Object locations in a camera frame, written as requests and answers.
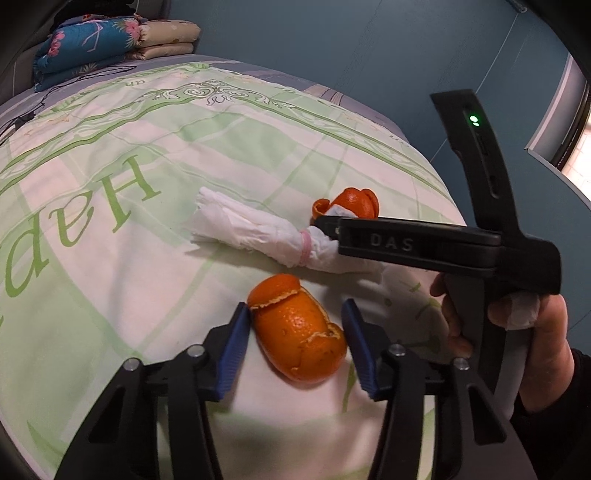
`pink rubber band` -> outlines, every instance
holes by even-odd
[[[312,253],[312,237],[310,236],[310,232],[306,230],[300,231],[301,239],[304,245],[301,248],[301,257],[300,257],[300,267],[305,267],[310,259],[310,254]]]

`bedsheet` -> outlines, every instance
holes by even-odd
[[[286,270],[256,252],[190,242],[184,226],[203,186],[299,228],[316,199],[349,186],[372,189],[384,216],[463,224],[416,149],[293,87],[191,62],[103,81],[48,108],[0,147],[0,419],[44,480],[125,359],[172,358]],[[449,360],[428,295],[433,273],[291,272],[332,321],[352,297],[391,338]],[[327,382],[296,388],[251,335],[234,389],[209,414],[226,480],[361,480],[384,407],[362,392],[350,357]],[[421,480],[430,399],[425,410]],[[161,469],[170,478],[170,463]]]
[[[242,73],[244,75],[259,78],[261,80],[266,80],[267,82],[278,83],[279,85],[292,87],[301,92],[306,92],[308,95],[328,100],[331,103],[334,103],[335,105],[340,105],[343,108],[346,108],[347,110],[350,110],[354,113],[358,113],[367,118],[368,120],[371,120],[372,122],[378,125],[382,125],[382,127],[390,130],[394,135],[402,138],[404,141],[408,141],[407,137],[404,135],[403,131],[397,124],[395,124],[393,121],[391,121],[389,118],[382,115],[381,113],[376,112],[375,110],[367,107],[362,103],[359,103],[351,97],[343,95],[342,93],[337,92],[336,90],[325,87],[316,82],[311,82],[309,80],[305,80],[299,77],[294,77],[293,75],[278,72],[276,70],[269,70],[264,67],[258,67],[256,65],[251,65],[249,63],[243,63],[241,61],[220,59],[218,57],[211,57],[206,55],[187,54],[171,58],[151,59],[147,61],[126,61],[117,66],[114,66],[111,69],[102,69],[99,71],[102,73],[107,73],[107,71],[117,71],[116,67],[118,66],[131,66],[134,68],[135,72],[141,72],[159,67],[182,64],[188,61],[200,61],[215,66],[222,70]],[[82,80],[81,82],[76,82],[72,84],[70,84],[70,82],[65,82],[64,84],[69,85],[60,88],[59,90],[52,93],[47,99],[45,99],[45,107],[48,108],[52,105],[55,105],[56,103],[61,102],[63,99],[69,97],[70,95],[74,95],[75,93],[90,85],[94,85],[95,83],[102,82],[107,79],[114,79],[120,75],[121,73],[115,73],[108,74],[105,77],[90,77]],[[27,113],[32,107],[37,106],[44,97],[45,92],[35,93],[32,89],[23,92],[20,95],[17,95],[9,102],[0,106],[0,125],[3,125],[6,121],[10,120],[15,116]]]

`black sleeve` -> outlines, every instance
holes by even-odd
[[[549,408],[528,414],[518,398],[511,419],[539,480],[551,480],[588,433],[591,357],[573,351],[574,375],[568,390]],[[582,459],[591,468],[591,459]]]

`black cable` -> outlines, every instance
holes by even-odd
[[[100,72],[91,72],[91,73],[86,73],[84,75],[81,75],[67,83],[61,83],[59,85],[55,85],[53,87],[51,87],[45,95],[43,95],[43,98],[41,98],[41,100],[39,100],[39,102],[37,102],[37,104],[32,107],[31,109],[29,109],[28,112],[22,114],[22,115],[18,115],[14,118],[11,118],[10,120],[8,120],[6,123],[4,123],[3,126],[0,127],[0,138],[2,138],[4,136],[4,134],[10,130],[12,127],[15,127],[14,131],[17,131],[19,128],[21,128],[24,124],[26,124],[27,122],[30,122],[31,120],[33,120],[36,116],[37,116],[37,110],[39,110],[40,108],[42,109],[43,107],[45,107],[45,101],[47,100],[47,98],[53,93],[56,92],[62,88],[68,87],[70,85],[73,85],[77,82],[81,82],[82,80],[88,80],[88,79],[92,79],[92,78],[99,78],[99,77],[106,77],[109,75],[116,75],[118,73],[127,73],[127,72],[131,72],[132,70],[135,69],[134,65],[127,65],[127,66],[120,66],[120,67],[113,67],[109,70],[102,70]],[[6,136],[1,142],[0,142],[0,147],[3,146],[6,141],[10,138],[10,135]]]

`blue floral blanket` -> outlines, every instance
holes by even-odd
[[[42,43],[35,56],[36,91],[122,61],[125,53],[138,44],[142,20],[137,17],[91,18],[62,25]]]

